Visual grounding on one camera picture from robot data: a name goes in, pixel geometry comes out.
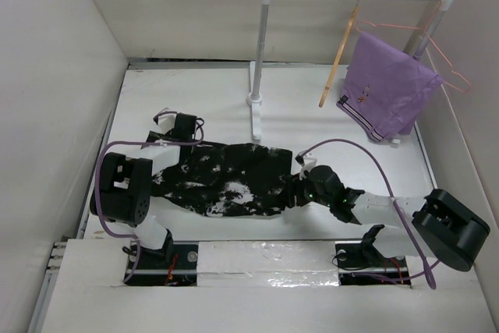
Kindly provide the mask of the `black white patterned trousers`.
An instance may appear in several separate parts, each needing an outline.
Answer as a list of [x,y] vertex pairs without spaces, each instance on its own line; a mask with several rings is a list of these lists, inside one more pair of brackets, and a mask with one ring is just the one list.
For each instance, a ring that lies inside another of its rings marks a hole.
[[291,176],[290,150],[204,141],[153,176],[151,196],[205,217],[270,217],[286,209]]

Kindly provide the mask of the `wooden hanger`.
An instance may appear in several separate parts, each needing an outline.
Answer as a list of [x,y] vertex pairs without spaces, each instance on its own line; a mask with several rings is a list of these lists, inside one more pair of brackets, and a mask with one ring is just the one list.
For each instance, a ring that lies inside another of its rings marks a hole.
[[338,46],[338,50],[337,50],[336,56],[334,58],[333,65],[331,67],[330,74],[327,78],[327,82],[324,86],[322,95],[320,97],[319,104],[318,104],[318,106],[320,108],[322,108],[324,106],[324,103],[325,103],[327,96],[329,94],[329,91],[331,89],[334,77],[335,77],[336,72],[337,72],[338,67],[339,67],[339,63],[342,59],[342,56],[343,56],[343,53],[345,50],[345,46],[347,45],[350,33],[352,32],[353,25],[354,25],[356,18],[358,16],[358,12],[359,12],[359,0],[356,0],[355,7],[352,10],[352,13],[351,13],[349,20],[347,22],[347,26],[345,28],[345,32],[343,33],[342,39],[340,41],[340,45]]

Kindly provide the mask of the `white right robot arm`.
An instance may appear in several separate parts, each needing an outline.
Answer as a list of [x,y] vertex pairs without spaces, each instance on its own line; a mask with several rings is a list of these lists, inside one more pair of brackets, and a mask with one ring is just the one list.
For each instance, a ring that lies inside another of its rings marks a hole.
[[370,225],[360,256],[371,266],[387,258],[433,257],[456,271],[469,271],[490,226],[450,193],[385,197],[348,188],[326,165],[307,166],[287,183],[290,207],[309,202],[327,207],[341,222]]

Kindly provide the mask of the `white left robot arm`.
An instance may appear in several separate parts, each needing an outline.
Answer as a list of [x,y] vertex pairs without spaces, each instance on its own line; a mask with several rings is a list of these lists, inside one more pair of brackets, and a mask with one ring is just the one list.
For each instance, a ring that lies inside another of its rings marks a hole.
[[204,120],[174,111],[154,117],[162,133],[146,141],[114,141],[97,160],[90,212],[98,217],[104,232],[116,239],[129,239],[136,247],[129,253],[147,259],[159,268],[174,257],[171,232],[148,214],[153,177],[178,166],[203,140]]

